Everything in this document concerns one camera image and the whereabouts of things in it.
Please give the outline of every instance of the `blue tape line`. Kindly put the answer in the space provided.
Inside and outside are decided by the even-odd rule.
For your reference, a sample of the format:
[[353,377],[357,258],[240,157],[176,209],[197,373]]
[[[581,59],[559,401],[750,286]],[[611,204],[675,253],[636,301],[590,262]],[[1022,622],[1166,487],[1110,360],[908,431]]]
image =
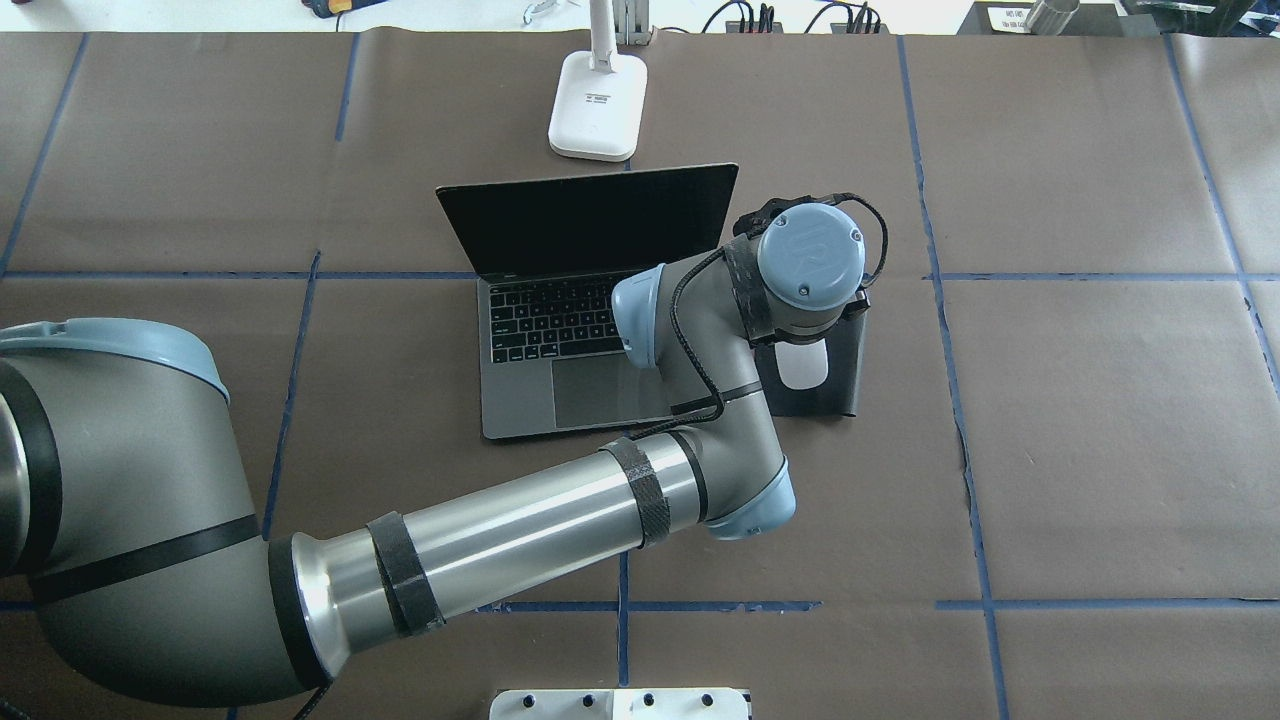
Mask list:
[[[13,270],[17,279],[73,281],[305,281],[311,273],[298,270]],[[316,273],[321,281],[474,281],[466,270],[362,272],[330,270]]]
[[58,122],[63,119],[63,110],[67,109],[67,99],[72,95],[72,86],[76,85],[76,76],[79,73],[81,61],[84,60],[84,49],[88,47],[88,33],[81,35],[79,47],[76,50],[76,59],[72,60],[72,69],[67,73],[67,82],[63,83],[63,94],[58,97],[58,106],[54,117],[49,120],[49,129],[45,131],[45,142],[40,146],[40,155],[36,156],[36,167],[31,170],[31,179],[27,181],[27,190],[22,193],[22,202],[18,204],[18,214],[13,219],[13,228],[9,231],[9,242],[0,255],[0,278],[9,269],[9,260],[18,246],[18,236],[22,234],[22,223],[27,219],[27,208],[31,206],[31,197],[36,193],[36,183],[40,182],[40,173],[45,169],[45,160],[49,158],[49,149],[54,143],[54,135],[58,132]]
[[170,270],[14,270],[9,278],[31,281],[305,281],[301,272],[170,272]]
[[342,86],[342,105],[338,108],[338,128],[333,131],[333,138],[337,142],[342,142],[342,136],[347,132],[347,104],[351,102],[351,83],[356,77],[356,50],[358,47],[360,33],[353,32],[351,35],[351,56],[347,58],[347,82]]
[[284,443],[293,423],[293,400],[298,393],[298,368],[302,365],[302,343],[307,338],[307,325],[311,323],[311,301],[316,292],[316,272],[320,268],[320,251],[311,259],[311,273],[307,277],[307,295],[302,300],[302,316],[298,319],[298,340],[293,345],[293,365],[289,368],[289,389],[284,396],[284,411],[280,415],[280,436],[275,441],[275,460],[271,462],[271,484],[266,488],[266,507],[262,510],[262,539],[271,536],[271,521],[275,519],[275,498],[280,492],[280,470],[284,466]]
[[1229,273],[942,273],[954,281],[1236,282]]
[[320,273],[323,281],[474,281],[476,274],[461,270],[444,272],[342,272]]
[[748,601],[639,601],[631,612],[810,612],[822,607],[818,600],[748,600]]
[[618,687],[631,685],[631,552],[618,556]]
[[1165,55],[1169,58],[1169,69],[1174,74],[1174,90],[1178,91],[1178,104],[1183,109],[1183,119],[1187,120],[1187,129],[1192,136],[1196,159],[1199,161],[1201,173],[1204,176],[1204,183],[1208,186],[1210,200],[1213,202],[1213,214],[1217,217],[1217,224],[1222,228],[1222,236],[1226,238],[1226,250],[1231,255],[1235,277],[1240,282],[1240,292],[1244,293],[1249,319],[1253,322],[1253,334],[1258,338],[1258,346],[1262,348],[1262,360],[1267,365],[1267,374],[1271,375],[1271,389],[1275,391],[1276,400],[1280,400],[1280,372],[1276,370],[1275,351],[1271,347],[1271,341],[1267,340],[1267,331],[1262,327],[1262,318],[1258,316],[1258,304],[1254,302],[1253,291],[1249,290],[1249,282],[1244,273],[1244,263],[1240,261],[1240,250],[1236,247],[1235,234],[1231,232],[1231,223],[1228,222],[1226,211],[1222,210],[1222,199],[1217,192],[1217,183],[1213,182],[1213,173],[1208,168],[1208,160],[1204,158],[1204,146],[1201,143],[1199,131],[1196,128],[1196,118],[1192,117],[1192,108],[1187,102],[1187,88],[1183,86],[1183,73],[1178,68],[1174,41],[1167,35],[1165,36]]
[[[618,607],[620,603],[609,601],[512,601],[476,607],[475,612],[481,615],[618,612]],[[822,607],[820,600],[627,601],[628,615],[631,612],[777,612],[782,615],[786,612],[810,612],[819,607]]]
[[1001,720],[1009,720],[1009,698],[1005,693],[1005,669],[1000,657],[1000,635],[996,630],[996,607],[992,603],[991,578],[987,574],[987,551],[982,539],[982,518],[978,514],[978,493],[973,480],[973,462],[969,456],[969,437],[964,423],[964,405],[960,402],[960,383],[956,375],[955,356],[951,351],[951,328],[947,325],[946,305],[942,296],[942,269],[938,264],[938,246],[933,233],[933,220],[924,195],[924,158],[920,152],[920,133],[915,123],[915,101],[911,97],[911,74],[906,63],[906,44],[897,36],[897,60],[902,72],[902,97],[906,100],[906,120],[911,132],[911,155],[915,160],[915,182],[920,195],[920,217],[924,233],[929,241],[929,266],[933,270],[933,296],[938,306],[938,325],[942,329],[942,352],[947,364],[947,383],[951,389],[951,413],[955,416],[956,432],[960,433],[960,447],[964,450],[964,482],[969,492],[969,528],[973,532],[974,557],[978,561],[978,584],[982,588],[983,616],[987,623],[987,646],[991,655],[991,674],[996,685],[996,706]]
[[515,612],[617,612],[618,603],[608,601],[513,601],[476,607],[476,612],[511,615]]
[[[1151,610],[1151,609],[1242,609],[1266,607],[1280,610],[1280,600],[1248,600],[1242,597],[1134,597],[1134,598],[1056,598],[1056,600],[997,600],[997,610]],[[940,600],[936,610],[975,611],[983,603],[977,600]]]

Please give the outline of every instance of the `white mouse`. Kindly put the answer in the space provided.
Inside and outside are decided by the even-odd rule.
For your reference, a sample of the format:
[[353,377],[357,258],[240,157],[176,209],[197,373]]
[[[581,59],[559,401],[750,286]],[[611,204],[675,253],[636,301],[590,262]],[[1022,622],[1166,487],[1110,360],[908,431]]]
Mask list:
[[827,341],[809,345],[780,342],[773,346],[778,378],[791,389],[812,389],[827,382]]

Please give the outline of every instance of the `laptop screen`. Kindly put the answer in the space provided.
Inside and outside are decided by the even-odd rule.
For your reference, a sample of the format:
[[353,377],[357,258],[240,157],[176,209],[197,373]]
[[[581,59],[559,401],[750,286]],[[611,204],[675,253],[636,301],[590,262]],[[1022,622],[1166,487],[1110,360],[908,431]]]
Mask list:
[[480,275],[628,270],[716,247],[737,165],[442,187]]

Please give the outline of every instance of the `laptop trackpad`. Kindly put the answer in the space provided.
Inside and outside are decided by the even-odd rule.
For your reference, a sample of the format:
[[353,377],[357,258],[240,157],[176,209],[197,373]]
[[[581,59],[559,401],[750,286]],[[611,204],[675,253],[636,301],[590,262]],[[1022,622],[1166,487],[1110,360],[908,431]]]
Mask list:
[[641,370],[626,355],[552,363],[556,424],[605,425],[671,415],[658,370]]

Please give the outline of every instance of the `laptop keyboard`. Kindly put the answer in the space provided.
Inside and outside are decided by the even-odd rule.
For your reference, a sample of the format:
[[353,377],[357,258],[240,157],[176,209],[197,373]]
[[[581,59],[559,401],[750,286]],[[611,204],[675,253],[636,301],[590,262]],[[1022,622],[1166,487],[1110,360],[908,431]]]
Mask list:
[[622,350],[613,324],[614,273],[489,287],[494,363],[567,357]]

